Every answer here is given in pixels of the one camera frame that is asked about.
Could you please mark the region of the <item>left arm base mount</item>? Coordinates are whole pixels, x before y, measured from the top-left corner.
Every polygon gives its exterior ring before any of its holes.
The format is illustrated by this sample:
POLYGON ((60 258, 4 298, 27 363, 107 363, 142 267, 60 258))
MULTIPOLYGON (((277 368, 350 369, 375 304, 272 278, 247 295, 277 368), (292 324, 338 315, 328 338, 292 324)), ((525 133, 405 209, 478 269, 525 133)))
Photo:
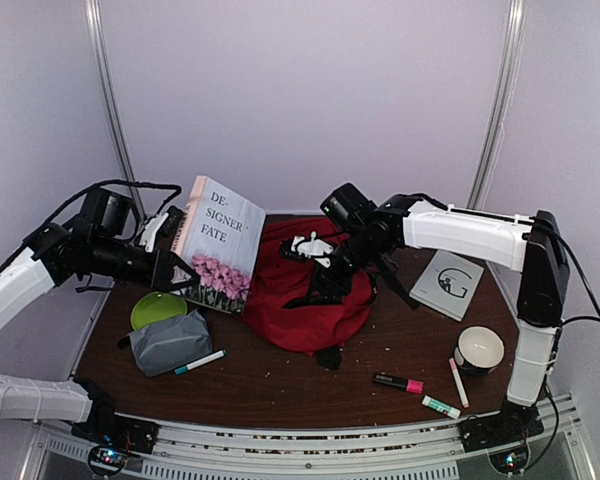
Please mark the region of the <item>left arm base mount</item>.
POLYGON ((99 432, 93 422, 70 423, 70 426, 73 436, 133 454, 151 454, 159 432, 155 422, 118 415, 107 433, 99 432))

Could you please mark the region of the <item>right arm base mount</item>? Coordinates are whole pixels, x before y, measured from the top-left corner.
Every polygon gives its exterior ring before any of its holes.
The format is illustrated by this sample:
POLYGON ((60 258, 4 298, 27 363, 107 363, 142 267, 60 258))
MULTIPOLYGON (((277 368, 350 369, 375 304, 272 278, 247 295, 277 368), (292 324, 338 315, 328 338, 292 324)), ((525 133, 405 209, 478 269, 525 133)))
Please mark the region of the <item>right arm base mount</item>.
POLYGON ((539 416, 524 423, 516 417, 505 418, 500 413, 490 416, 470 416, 458 425, 459 438, 466 453, 493 450, 506 445, 522 445, 545 431, 539 416))

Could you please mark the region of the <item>pink Warm Chord book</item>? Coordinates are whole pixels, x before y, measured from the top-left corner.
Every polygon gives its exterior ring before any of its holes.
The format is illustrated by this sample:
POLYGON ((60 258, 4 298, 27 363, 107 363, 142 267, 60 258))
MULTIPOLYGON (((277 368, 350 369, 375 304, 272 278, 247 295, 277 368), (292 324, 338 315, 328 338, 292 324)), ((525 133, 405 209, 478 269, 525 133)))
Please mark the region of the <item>pink Warm Chord book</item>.
POLYGON ((207 308, 242 314, 265 219, 260 206, 208 176, 198 176, 171 246, 198 278, 176 269, 175 281, 192 284, 175 294, 207 308))

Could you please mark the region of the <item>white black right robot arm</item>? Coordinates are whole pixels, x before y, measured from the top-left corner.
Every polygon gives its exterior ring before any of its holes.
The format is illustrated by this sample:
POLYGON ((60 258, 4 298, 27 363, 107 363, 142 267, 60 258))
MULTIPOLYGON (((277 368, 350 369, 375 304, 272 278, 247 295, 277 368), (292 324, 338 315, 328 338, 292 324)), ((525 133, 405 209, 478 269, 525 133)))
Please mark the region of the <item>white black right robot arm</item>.
POLYGON ((333 191, 321 210, 346 239, 333 246, 312 233, 293 248, 316 263, 309 292, 330 302, 348 295, 355 273, 380 265, 396 248, 442 250, 520 273, 522 324, 506 398, 492 423, 499 440, 515 440, 531 424, 562 323, 570 269, 555 217, 543 210, 528 217, 459 209, 423 193, 396 194, 377 205, 351 183, 333 191))

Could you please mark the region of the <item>red student backpack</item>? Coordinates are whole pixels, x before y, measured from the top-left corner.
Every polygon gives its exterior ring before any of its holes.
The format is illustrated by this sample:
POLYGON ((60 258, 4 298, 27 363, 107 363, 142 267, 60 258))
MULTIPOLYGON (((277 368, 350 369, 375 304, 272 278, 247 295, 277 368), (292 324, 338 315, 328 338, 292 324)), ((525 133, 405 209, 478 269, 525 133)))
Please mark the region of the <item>red student backpack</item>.
POLYGON ((264 227, 250 293, 239 317, 275 346, 309 356, 342 347, 352 339, 369 319, 377 295, 375 279, 360 271, 342 302, 288 308, 288 302, 307 294, 314 263, 284 258, 279 249, 283 242, 311 233, 333 235, 335 245, 347 238, 325 217, 294 218, 264 227))

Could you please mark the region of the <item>grey Great Gatsby book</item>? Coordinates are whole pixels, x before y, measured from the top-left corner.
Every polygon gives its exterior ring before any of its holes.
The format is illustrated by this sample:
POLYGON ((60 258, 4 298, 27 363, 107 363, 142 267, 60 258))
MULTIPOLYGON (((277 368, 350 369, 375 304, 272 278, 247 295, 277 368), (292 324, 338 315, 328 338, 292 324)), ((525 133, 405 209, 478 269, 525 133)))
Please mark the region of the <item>grey Great Gatsby book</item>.
POLYGON ((409 296, 457 322, 473 299, 484 268, 450 252, 438 250, 409 292, 409 296))

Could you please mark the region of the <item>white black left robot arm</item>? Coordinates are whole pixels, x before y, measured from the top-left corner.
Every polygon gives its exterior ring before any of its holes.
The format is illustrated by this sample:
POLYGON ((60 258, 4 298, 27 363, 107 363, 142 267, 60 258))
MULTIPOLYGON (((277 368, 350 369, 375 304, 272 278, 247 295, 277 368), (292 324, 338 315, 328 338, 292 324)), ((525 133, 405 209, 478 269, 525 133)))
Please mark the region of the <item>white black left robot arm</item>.
MULTIPOLYGON (((136 202, 116 192, 134 184, 96 182, 65 200, 0 265, 0 331, 38 298, 71 277, 105 276, 158 292, 178 292, 200 276, 156 242, 175 232, 181 211, 163 202, 148 220, 136 202)), ((84 423, 103 444, 124 433, 108 394, 89 382, 43 381, 0 374, 0 420, 84 423)))

